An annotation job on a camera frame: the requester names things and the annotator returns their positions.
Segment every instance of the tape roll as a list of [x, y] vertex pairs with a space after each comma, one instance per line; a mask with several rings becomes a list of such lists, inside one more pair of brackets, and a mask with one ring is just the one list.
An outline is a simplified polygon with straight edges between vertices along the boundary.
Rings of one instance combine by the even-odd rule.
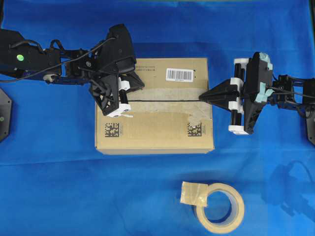
[[208, 186], [208, 196], [214, 192], [224, 193], [231, 202], [231, 213], [226, 220], [220, 223], [212, 223], [205, 215], [203, 206], [195, 206], [195, 213], [200, 223], [210, 232], [226, 234], [235, 230], [243, 221], [245, 206], [242, 196], [231, 186], [214, 183]]

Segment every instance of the blue backdrop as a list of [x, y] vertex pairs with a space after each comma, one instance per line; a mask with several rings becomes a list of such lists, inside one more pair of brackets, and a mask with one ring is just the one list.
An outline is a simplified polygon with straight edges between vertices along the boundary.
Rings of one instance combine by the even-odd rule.
[[[269, 54], [276, 76], [315, 75], [308, 0], [7, 0], [2, 26], [43, 47], [57, 38], [88, 49], [119, 23], [138, 57], [207, 57], [210, 87], [233, 76], [234, 58], [255, 51]], [[94, 148], [88, 85], [0, 87], [14, 101], [11, 134], [0, 143], [0, 235], [210, 235], [179, 203], [183, 180], [241, 193], [244, 221], [229, 235], [315, 234], [315, 147], [296, 112], [267, 106], [255, 133], [240, 137], [214, 107], [209, 154], [105, 156]]]

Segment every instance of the barcode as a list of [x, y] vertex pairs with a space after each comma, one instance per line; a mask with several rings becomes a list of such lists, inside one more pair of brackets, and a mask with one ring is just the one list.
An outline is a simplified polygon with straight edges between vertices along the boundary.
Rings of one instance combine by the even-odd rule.
[[166, 80], [167, 81], [192, 82], [193, 81], [193, 70], [167, 68]]

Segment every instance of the white plastic part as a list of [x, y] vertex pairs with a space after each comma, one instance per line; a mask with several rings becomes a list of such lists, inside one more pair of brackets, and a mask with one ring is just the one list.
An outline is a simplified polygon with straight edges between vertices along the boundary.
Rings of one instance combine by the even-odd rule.
[[243, 134], [247, 135], [248, 133], [244, 131], [244, 126], [242, 125], [229, 125], [228, 131], [233, 132], [234, 134]]
[[48, 81], [48, 82], [52, 83], [54, 81], [53, 76], [57, 76], [57, 75], [56, 74], [44, 75], [43, 81], [46, 81], [46, 82]]
[[[121, 80], [121, 78], [118, 78], [118, 90], [128, 90], [130, 89], [129, 81]], [[119, 102], [119, 108], [108, 114], [108, 117], [120, 117], [123, 115], [124, 112], [131, 111], [131, 106], [126, 103]]]
[[249, 62], [249, 58], [235, 58], [234, 59], [234, 65], [235, 64], [241, 64], [241, 68], [246, 70], [246, 66]]
[[124, 112], [131, 110], [131, 106], [126, 103], [119, 103], [119, 108], [108, 114], [109, 117], [120, 117]]

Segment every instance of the black cable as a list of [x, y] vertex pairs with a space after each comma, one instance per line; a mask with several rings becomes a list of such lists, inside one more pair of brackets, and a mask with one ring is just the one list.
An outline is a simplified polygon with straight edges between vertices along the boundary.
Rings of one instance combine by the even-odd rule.
[[51, 41], [50, 48], [53, 49], [55, 43], [58, 45], [60, 51], [64, 53], [65, 49], [63, 48], [63, 45], [61, 44], [60, 40], [58, 40], [58, 39], [54, 39]]
[[43, 70], [41, 70], [41, 71], [38, 71], [38, 72], [36, 72], [36, 73], [34, 73], [34, 74], [31, 74], [31, 75], [28, 75], [28, 76], [24, 76], [24, 77], [22, 77], [22, 78], [17, 78], [17, 79], [14, 79], [14, 80], [0, 80], [0, 83], [13, 83], [13, 82], [16, 82], [16, 81], [24, 80], [24, 79], [30, 78], [30, 77], [32, 77], [32, 76], [38, 75], [38, 74], [40, 74], [40, 73], [42, 73], [42, 72], [45, 72], [45, 71], [47, 71], [47, 70], [54, 69], [54, 68], [56, 68], [56, 67], [58, 67], [58, 66], [61, 66], [61, 65], [65, 64], [65, 63], [69, 63], [69, 62], [74, 62], [74, 61], [80, 60], [80, 59], [86, 57], [87, 55], [89, 55], [90, 53], [96, 51], [98, 48], [100, 48], [101, 46], [103, 46], [105, 43], [107, 43], [108, 41], [113, 40], [113, 39], [116, 39], [116, 38], [113, 38], [113, 37], [112, 37], [112, 38], [106, 39], [104, 42], [102, 42], [102, 43], [99, 44], [98, 46], [94, 47], [93, 49], [91, 49], [91, 50], [88, 51], [87, 53], [85, 53], [85, 54], [79, 56], [78, 58], [63, 61], [63, 62], [61, 62], [61, 63], [59, 63], [59, 64], [57, 64], [57, 65], [48, 67], [48, 68], [43, 69]]
[[36, 41], [30, 40], [30, 39], [25, 39], [25, 40], [22, 40], [22, 41], [20, 41], [20, 42], [17, 42], [17, 43], [15, 43], [15, 44], [13, 44], [13, 45], [10, 45], [10, 48], [16, 48], [16, 47], [18, 47], [18, 46], [20, 46], [20, 45], [22, 45], [22, 44], [26, 44], [26, 43], [33, 43], [33, 44], [36, 44], [38, 50], [39, 50], [42, 54], [45, 54], [45, 53], [44, 53], [44, 50], [42, 49], [42, 47], [40, 46], [40, 44], [37, 43]]
[[268, 89], [274, 89], [274, 90], [278, 90], [278, 91], [282, 91], [282, 92], [287, 92], [289, 94], [296, 94], [296, 95], [300, 95], [302, 97], [309, 97], [309, 98], [313, 98], [315, 99], [314, 96], [309, 96], [309, 95], [305, 95], [305, 94], [302, 94], [302, 93], [299, 93], [299, 92], [291, 92], [291, 91], [288, 91], [288, 90], [284, 90], [282, 88], [276, 88], [276, 87], [267, 87]]

